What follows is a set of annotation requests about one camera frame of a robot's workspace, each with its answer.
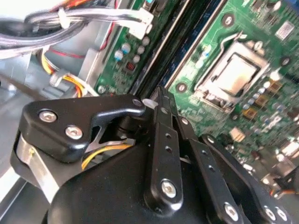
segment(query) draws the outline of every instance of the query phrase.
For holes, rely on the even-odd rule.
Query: white connector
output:
[[[148,34],[151,31],[152,24],[151,22],[154,19],[154,15],[144,8],[138,10],[138,18],[141,19],[141,22],[135,21],[118,21],[117,24],[128,27],[129,33],[139,40],[142,40],[145,34]]]

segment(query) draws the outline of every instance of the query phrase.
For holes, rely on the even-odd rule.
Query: white label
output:
[[[289,22],[285,21],[282,26],[278,29],[278,31],[275,33],[275,36],[277,36],[280,40],[286,39],[290,33],[294,30],[295,26]]]

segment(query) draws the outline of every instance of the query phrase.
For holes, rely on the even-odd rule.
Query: gold component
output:
[[[257,98],[257,100],[255,101],[255,103],[257,105],[259,105],[260,107],[263,107],[266,105],[266,103],[268,102],[268,98],[264,95],[261,95]]]
[[[275,81],[270,81],[271,82],[271,85],[270,87],[268,88],[268,90],[272,93],[277,93],[280,88],[283,86],[280,82],[275,82]]]
[[[256,116],[257,111],[253,108],[249,108],[248,110],[245,110],[242,113],[244,117],[248,118],[249,120],[252,120]]]
[[[245,138],[245,134],[237,127],[234,127],[229,134],[236,142],[241,142]]]

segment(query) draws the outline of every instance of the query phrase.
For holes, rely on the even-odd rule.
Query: hole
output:
[[[214,167],[212,167],[211,165],[209,165],[209,169],[215,173]]]
[[[165,150],[166,150],[167,152],[169,152],[169,153],[172,153],[172,149],[171,149],[169,146],[166,146],[166,147],[165,147]]]
[[[205,150],[202,150],[201,152],[203,153],[203,155],[207,156],[207,153]]]
[[[168,138],[168,139],[171,139],[171,135],[166,133],[165,136]]]

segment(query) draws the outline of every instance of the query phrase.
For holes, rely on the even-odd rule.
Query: red wire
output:
[[[118,3],[117,3],[117,0],[115,0],[115,1],[114,1],[114,8],[117,8],[117,6],[118,6]],[[102,44],[102,46],[100,47],[100,51],[101,51],[101,50],[104,50],[104,49],[107,47],[108,40],[109,40],[109,37],[110,37],[110,35],[111,35],[111,33],[112,33],[112,30],[113,30],[113,28],[114,28],[114,25],[115,25],[115,23],[113,22],[113,23],[111,24],[111,26],[110,26],[110,29],[109,29],[109,31],[108,31],[108,35],[107,35],[107,37],[106,37],[105,42],[104,42],[104,43]]]
[[[49,51],[51,51],[57,55],[60,55],[60,56],[67,56],[67,57],[73,57],[73,58],[85,58],[85,55],[76,55],[76,54],[66,53],[66,52],[62,52],[62,51],[55,50],[52,48],[50,48]]]

